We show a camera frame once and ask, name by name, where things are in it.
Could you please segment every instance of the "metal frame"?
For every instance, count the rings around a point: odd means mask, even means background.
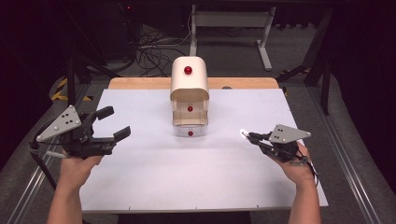
[[[327,129],[327,133],[331,138],[332,148],[334,149],[335,155],[340,162],[341,168],[343,169],[346,176],[346,180],[349,183],[353,194],[355,195],[356,201],[361,208],[364,218],[366,219],[367,223],[382,223],[366,193],[366,190],[364,189],[364,186],[361,182],[361,177],[355,170],[355,167],[347,155],[347,150],[338,136],[337,131],[332,124],[331,118],[327,116],[321,108],[320,97],[318,96],[317,90],[315,90],[315,87],[307,87],[307,89],[308,94],[315,105],[315,109],[317,110],[323,124]]]
[[[223,12],[223,11],[197,11],[196,5],[191,10],[191,46],[190,56],[197,54],[197,26],[211,27],[262,27],[264,33],[262,39],[257,40],[257,47],[262,56],[262,63],[266,71],[272,70],[272,65],[265,49],[265,44],[271,30],[271,24],[275,16],[275,7],[269,12]]]

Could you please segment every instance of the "wrist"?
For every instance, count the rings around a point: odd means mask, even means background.
[[[296,182],[295,184],[297,189],[312,189],[312,188],[315,189],[317,187],[314,178],[304,179],[299,182]]]
[[[62,179],[59,179],[56,186],[56,191],[59,191],[59,193],[62,194],[75,194],[79,193],[80,188],[81,186],[79,185],[74,185],[69,181],[63,181]]]

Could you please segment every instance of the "gray floor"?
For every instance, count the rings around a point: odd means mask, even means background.
[[[210,77],[277,77],[283,70],[301,64],[315,33],[313,27],[273,29],[266,48],[273,71],[265,72],[260,54],[255,46],[262,30],[244,30],[238,37],[225,37],[219,32],[202,31],[198,35],[197,56],[206,62]],[[189,53],[189,43],[177,47]],[[162,50],[171,60],[180,56],[172,50]],[[110,68],[120,66],[113,63]],[[120,72],[122,76],[139,76],[145,72],[136,64]],[[171,64],[163,68],[170,75]],[[159,75],[153,70],[150,76]],[[343,103],[337,81],[333,78],[330,90],[330,116],[325,117],[318,109],[317,97],[320,90],[306,88],[302,83],[304,75],[291,78],[281,86],[288,90],[287,100],[299,128],[308,130],[313,137],[304,142],[310,148],[317,169],[321,172],[320,181],[329,206],[321,208],[323,223],[396,223],[396,197],[383,176],[377,170],[367,148],[361,141],[347,109]],[[60,80],[54,83],[57,87]],[[79,111],[95,110],[109,78],[94,76],[91,86],[83,95],[93,96],[92,102],[80,102]],[[36,165],[29,155],[28,142],[38,129],[49,119],[55,118],[64,110],[67,102],[55,101],[49,111],[21,141],[15,153],[0,173],[0,223],[44,223],[53,196],[47,180],[38,178],[36,188],[30,182]],[[50,165],[52,174],[58,176],[59,161]],[[250,212],[251,222],[287,223],[289,210]],[[117,223],[117,215],[86,215],[91,223]]]

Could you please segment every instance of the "human hand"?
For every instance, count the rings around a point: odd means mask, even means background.
[[[310,161],[308,148],[303,146],[299,142],[297,142],[297,144],[298,144],[298,148],[300,149],[300,151],[297,152],[297,155],[302,156],[301,155],[302,153],[304,156],[308,158],[308,161]],[[302,186],[305,184],[315,184],[315,178],[308,164],[304,164],[304,165],[292,164],[292,162],[281,162],[275,159],[273,159],[273,161],[279,164],[279,166],[282,168],[283,172],[288,177],[288,179],[294,182],[297,186]]]
[[[61,161],[61,174],[58,187],[67,190],[79,190],[91,174],[91,169],[100,163],[103,156],[93,156],[85,160],[67,158]]]

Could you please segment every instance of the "dark background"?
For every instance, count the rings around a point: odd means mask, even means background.
[[[70,54],[88,54],[101,62],[101,59],[106,58],[104,50],[109,50],[109,46],[112,46],[103,42],[103,36],[97,35],[101,33],[98,28],[95,28],[96,31],[90,30],[90,25],[85,30],[91,41],[88,47],[81,44],[84,42],[81,36],[62,35],[54,26],[54,21],[48,20],[49,15],[41,3],[42,1],[7,1],[0,6],[0,168],[50,107],[50,87],[57,78],[64,75],[63,70]],[[347,23],[347,29],[341,34],[330,34],[326,40],[328,46],[332,46],[332,37],[337,39],[334,42],[337,51],[332,57],[332,73],[340,84],[343,99],[363,142],[396,192],[396,147],[392,141],[396,134],[396,78],[393,74],[393,66],[396,64],[396,17],[390,1],[356,3],[355,8],[349,8],[342,12],[344,15],[339,15],[339,18],[348,21],[339,20],[338,25]],[[174,7],[173,10],[178,12],[177,16],[171,18],[168,24],[175,26],[163,29],[174,29],[174,33],[182,33],[184,28],[177,20],[184,20],[186,15]],[[320,11],[321,8],[318,8],[318,15],[313,16],[315,13],[280,7],[276,10],[274,24],[284,26],[307,24],[307,21],[317,23]],[[155,23],[157,20],[154,19],[142,16],[139,20]],[[107,55],[111,54],[112,59],[122,59],[122,49],[125,48],[121,45],[119,49]]]

